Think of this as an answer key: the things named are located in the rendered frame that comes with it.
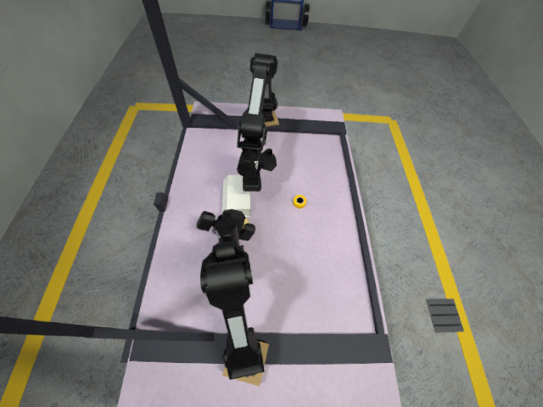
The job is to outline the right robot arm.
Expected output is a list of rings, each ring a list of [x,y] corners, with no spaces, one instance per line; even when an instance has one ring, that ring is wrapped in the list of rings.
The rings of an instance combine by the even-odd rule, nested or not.
[[[226,323],[227,348],[222,358],[229,380],[265,372],[260,341],[254,328],[248,327],[244,309],[250,298],[249,285],[253,284],[249,255],[238,238],[245,218],[235,209],[223,212],[216,222],[219,243],[202,261],[200,271],[202,293],[206,293],[210,305],[221,309]]]

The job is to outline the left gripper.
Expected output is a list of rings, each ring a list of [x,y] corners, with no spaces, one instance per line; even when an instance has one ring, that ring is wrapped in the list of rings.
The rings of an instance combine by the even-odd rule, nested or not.
[[[261,179],[260,179],[259,171],[256,171],[256,175],[253,177],[243,177],[243,191],[245,192],[261,191]]]

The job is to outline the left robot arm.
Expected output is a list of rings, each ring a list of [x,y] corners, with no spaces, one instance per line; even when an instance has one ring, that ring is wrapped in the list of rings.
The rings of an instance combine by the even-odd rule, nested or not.
[[[276,55],[255,53],[255,56],[250,59],[250,71],[252,72],[253,65],[254,74],[252,72],[249,106],[238,123],[237,148],[241,148],[242,152],[237,172],[243,177],[253,177],[256,171],[261,171],[261,169],[273,171],[277,166],[277,160],[271,148],[263,153],[261,151],[266,145],[265,122],[274,121],[272,110],[277,109],[277,99],[275,93],[272,92],[272,78],[277,73],[278,60]],[[243,141],[240,141],[241,131]],[[260,163],[259,158],[261,158]]]

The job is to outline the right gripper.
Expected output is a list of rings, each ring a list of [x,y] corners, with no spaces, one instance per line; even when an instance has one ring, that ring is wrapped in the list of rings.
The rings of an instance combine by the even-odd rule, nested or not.
[[[216,216],[213,213],[203,211],[196,223],[196,227],[199,230],[209,231],[212,226],[213,228],[215,227],[216,222],[221,219],[221,216],[222,215],[219,215],[217,220],[215,220]],[[255,233],[255,225],[247,223],[245,226],[246,227],[244,229],[241,228],[241,235],[238,236],[238,238],[249,241]]]

